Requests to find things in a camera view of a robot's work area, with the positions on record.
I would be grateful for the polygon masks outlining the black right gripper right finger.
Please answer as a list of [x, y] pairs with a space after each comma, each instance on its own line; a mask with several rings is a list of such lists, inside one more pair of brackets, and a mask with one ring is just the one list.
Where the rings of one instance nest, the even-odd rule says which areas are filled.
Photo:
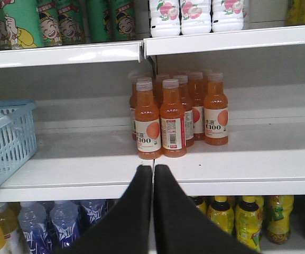
[[167, 165], [154, 169], [153, 221], [157, 253], [254, 253], [208, 219]]

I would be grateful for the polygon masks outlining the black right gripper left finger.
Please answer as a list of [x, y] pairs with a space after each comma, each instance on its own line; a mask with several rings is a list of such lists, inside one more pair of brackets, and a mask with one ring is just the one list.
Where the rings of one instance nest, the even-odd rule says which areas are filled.
[[140, 165], [119, 201], [71, 246], [54, 253], [148, 253], [152, 168]]

